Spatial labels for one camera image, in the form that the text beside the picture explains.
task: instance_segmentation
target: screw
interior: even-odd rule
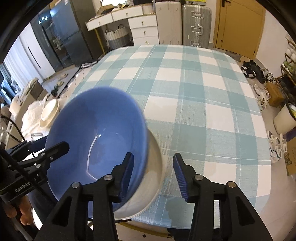
[[[228,183],[228,186],[231,187],[231,188],[235,188],[236,187],[236,184],[234,182],[229,182]]]
[[[203,175],[201,175],[201,174],[197,174],[197,175],[195,175],[195,177],[194,177],[196,180],[198,180],[198,181],[201,181],[202,179],[203,179]]]
[[[79,186],[80,186],[80,183],[79,182],[74,182],[71,185],[71,187],[73,187],[73,188],[78,188]]]
[[[113,177],[112,177],[112,175],[110,175],[110,174],[104,176],[104,180],[106,180],[106,181],[110,181],[112,178],[113,178]]]

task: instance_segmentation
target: wooden door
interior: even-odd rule
[[[216,48],[254,59],[264,20],[265,9],[255,0],[220,0]]]

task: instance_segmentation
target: checkered tablecloth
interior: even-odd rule
[[[92,68],[71,98],[102,85],[138,102],[166,161],[160,194],[135,220],[190,228],[194,204],[181,197],[172,163],[176,152],[211,181],[236,182],[260,213],[271,187],[269,146],[253,91],[235,60],[189,46],[120,48]]]

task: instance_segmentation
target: tablecloth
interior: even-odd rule
[[[235,60],[190,46],[124,47],[104,56],[70,98],[102,85],[137,101],[166,161],[161,192],[134,220],[190,228],[194,204],[181,197],[172,165],[176,152],[211,181],[236,182],[255,209],[263,209],[271,187],[268,139],[254,93]],[[218,227],[218,202],[214,206]]]

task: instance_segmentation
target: sheer curtain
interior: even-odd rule
[[[27,56],[19,37],[9,50],[4,63],[11,73],[11,79],[15,80],[21,89],[35,77],[39,79],[39,82],[43,80]]]

